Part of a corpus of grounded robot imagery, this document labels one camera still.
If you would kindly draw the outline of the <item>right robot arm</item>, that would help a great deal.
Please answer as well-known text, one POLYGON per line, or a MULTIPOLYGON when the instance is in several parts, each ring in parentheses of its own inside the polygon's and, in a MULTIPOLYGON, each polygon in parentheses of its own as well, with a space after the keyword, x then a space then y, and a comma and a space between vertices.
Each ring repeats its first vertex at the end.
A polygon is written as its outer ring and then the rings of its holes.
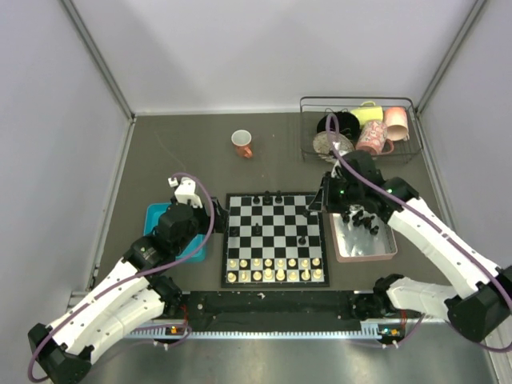
POLYGON ((337 158, 305 213, 343 214, 360 206, 407 238, 448 281, 443 286, 400 274, 381 278, 373 297, 380 315, 399 310, 428 314, 472 342, 484 340, 511 316, 511 268, 465 243, 404 179, 384 179, 369 153, 356 150, 337 158))

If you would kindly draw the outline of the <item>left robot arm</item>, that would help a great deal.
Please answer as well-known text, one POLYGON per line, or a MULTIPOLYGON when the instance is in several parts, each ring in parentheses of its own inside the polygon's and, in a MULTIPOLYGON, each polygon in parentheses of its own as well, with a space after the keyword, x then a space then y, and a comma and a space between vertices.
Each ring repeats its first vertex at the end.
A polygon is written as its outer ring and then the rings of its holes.
POLYGON ((216 198, 206 204, 173 199, 148 234, 132 243, 112 271, 77 305, 49 325, 33 326, 28 379, 40 366, 54 383, 79 383, 115 343, 141 324, 173 317, 182 307, 182 290, 165 272, 196 255, 188 245, 226 231, 229 212, 216 198))

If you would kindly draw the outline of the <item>chess board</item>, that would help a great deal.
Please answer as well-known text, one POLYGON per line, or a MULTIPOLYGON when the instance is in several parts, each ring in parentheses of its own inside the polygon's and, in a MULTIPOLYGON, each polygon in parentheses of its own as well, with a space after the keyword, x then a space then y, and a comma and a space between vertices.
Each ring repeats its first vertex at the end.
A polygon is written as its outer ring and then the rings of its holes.
POLYGON ((226 195, 226 209, 229 211, 229 223, 224 234, 222 251, 221 287, 235 288, 299 288, 299 287, 328 287, 330 285, 328 261, 326 257, 326 240, 322 216, 313 212, 309 216, 304 214, 306 204, 312 202, 314 192, 282 192, 283 201, 275 203, 276 192, 270 192, 272 203, 262 204, 262 196, 249 193, 228 193, 226 195), (260 198, 258 204, 253 203, 254 196, 260 198), (262 233, 256 236, 254 227, 259 224, 262 233), (233 228, 239 228, 239 236, 233 236, 233 228), (300 245, 298 240, 306 236, 306 244, 300 245), (253 267, 253 260, 259 258, 261 265, 253 267), (273 261, 272 267, 265 267, 265 260, 273 261), (288 261, 294 258, 296 267, 289 267, 288 261), (313 266, 314 258, 320 258, 319 266, 313 266), (247 260, 247 267, 241 268, 239 262, 247 260), (277 261, 285 259, 286 279, 279 282, 275 274, 279 269, 277 261), (307 282, 301 280, 301 273, 305 270, 301 266, 303 259, 310 260, 311 279, 307 282), (229 260, 236 261, 236 267, 229 266, 229 260), (265 282, 263 273, 265 268, 274 271, 274 280, 265 282), (313 273, 316 269, 322 270, 322 277, 316 279, 313 273), (247 272, 249 278, 246 282, 239 280, 241 271, 247 272), (289 271, 296 270, 299 280, 292 282, 288 279, 289 271), (262 279, 253 280, 253 273, 260 271, 262 279), (235 282, 228 282, 227 275, 233 272, 237 276, 235 282))

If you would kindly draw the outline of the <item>blue plastic tray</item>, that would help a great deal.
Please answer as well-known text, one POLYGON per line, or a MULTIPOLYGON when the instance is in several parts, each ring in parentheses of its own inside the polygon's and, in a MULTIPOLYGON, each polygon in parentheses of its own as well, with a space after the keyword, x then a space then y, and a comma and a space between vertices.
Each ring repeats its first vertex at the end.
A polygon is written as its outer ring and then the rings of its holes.
MULTIPOLYGON (((148 235, 151 234, 153 228, 158 224, 158 220, 162 214, 167 211, 167 208, 170 204, 168 202, 160 202, 148 205, 146 209, 146 218, 144 223, 143 234, 148 235)), ((187 248, 176 257, 177 260, 184 259, 189 256, 198 246, 202 243, 204 239, 203 234, 198 234, 194 237, 194 239, 189 243, 187 248)), ((187 263, 200 263, 206 259, 206 246, 202 247, 196 254, 189 257, 186 262, 187 263)))

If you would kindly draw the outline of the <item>pink metal tray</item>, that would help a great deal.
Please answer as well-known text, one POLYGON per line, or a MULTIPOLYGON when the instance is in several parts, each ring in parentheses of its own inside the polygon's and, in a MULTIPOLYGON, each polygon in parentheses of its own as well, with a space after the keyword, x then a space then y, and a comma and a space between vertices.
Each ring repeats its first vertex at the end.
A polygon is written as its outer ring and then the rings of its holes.
POLYGON ((338 262, 386 261, 398 252, 393 230, 374 214, 331 214, 330 224, 338 262))

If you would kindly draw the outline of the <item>patterned plate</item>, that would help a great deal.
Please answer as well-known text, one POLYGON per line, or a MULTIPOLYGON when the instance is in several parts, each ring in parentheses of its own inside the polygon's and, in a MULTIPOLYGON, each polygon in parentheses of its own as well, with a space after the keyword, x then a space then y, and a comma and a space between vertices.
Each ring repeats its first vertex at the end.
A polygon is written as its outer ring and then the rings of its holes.
MULTIPOLYGON (((354 145, 346 136, 342 134, 336 134, 335 132, 332 132, 330 135, 332 136, 334 140, 334 146, 339 151, 340 155, 348 154, 349 152, 354 151, 354 145)), ((337 158, 332 151, 327 132, 318 133, 314 137, 313 148, 320 159, 332 164, 337 161, 337 158)))

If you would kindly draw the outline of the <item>pink floral mug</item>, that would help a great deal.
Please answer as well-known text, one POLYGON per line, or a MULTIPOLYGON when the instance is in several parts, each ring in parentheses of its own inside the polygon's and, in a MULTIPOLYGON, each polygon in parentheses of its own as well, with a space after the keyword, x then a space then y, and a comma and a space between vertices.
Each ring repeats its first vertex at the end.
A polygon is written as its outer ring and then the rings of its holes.
POLYGON ((373 156, 394 152, 394 142, 388 138, 388 127, 383 121, 368 121, 362 128, 356 150, 363 150, 373 156))

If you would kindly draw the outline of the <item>black bowl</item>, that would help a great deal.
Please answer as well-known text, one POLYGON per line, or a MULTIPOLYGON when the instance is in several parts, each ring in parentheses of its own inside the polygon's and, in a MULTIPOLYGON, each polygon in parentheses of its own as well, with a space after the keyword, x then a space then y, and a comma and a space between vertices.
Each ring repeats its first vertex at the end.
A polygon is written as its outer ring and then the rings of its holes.
MULTIPOLYGON (((348 139, 357 141, 361 132, 360 124, 357 118, 351 112, 339 111, 334 113, 339 125, 339 133, 346 136, 348 139)), ((317 133, 326 131, 326 119, 324 116, 317 124, 317 133)), ((336 132, 335 120, 330 122, 330 131, 336 132)))

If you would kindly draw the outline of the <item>yellow mug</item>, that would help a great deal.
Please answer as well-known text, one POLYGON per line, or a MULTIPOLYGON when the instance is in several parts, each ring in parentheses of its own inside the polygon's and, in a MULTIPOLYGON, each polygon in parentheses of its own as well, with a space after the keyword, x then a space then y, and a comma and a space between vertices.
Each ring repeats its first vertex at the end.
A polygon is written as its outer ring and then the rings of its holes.
POLYGON ((350 112, 357 118, 360 126, 370 121, 382 121, 384 116, 383 108, 374 101, 365 101, 350 112))

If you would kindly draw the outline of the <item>pink marbled cup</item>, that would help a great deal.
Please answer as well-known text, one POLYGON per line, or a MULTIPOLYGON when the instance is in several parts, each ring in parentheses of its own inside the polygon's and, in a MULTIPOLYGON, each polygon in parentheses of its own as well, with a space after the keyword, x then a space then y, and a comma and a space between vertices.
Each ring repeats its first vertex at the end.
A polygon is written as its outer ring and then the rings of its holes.
POLYGON ((394 142, 409 139, 408 116, 404 107, 387 108, 383 121, 387 125, 388 139, 394 142))

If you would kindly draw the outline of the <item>orange mug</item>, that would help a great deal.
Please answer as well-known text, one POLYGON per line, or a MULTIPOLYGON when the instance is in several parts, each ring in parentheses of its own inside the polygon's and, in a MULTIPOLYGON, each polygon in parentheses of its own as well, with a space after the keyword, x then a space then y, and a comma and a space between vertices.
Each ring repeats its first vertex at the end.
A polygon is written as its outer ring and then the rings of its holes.
POLYGON ((238 156, 242 158, 253 157, 251 149, 252 135, 248 130, 236 130, 232 133, 230 139, 238 156))

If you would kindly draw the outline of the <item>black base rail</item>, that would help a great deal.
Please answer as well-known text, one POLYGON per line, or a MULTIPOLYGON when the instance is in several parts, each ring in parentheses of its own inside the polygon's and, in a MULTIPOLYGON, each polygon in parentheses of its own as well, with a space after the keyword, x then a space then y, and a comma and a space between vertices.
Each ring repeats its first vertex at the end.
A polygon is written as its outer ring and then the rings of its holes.
POLYGON ((183 301, 196 332, 359 330, 382 317, 373 295, 352 291, 192 291, 183 301))

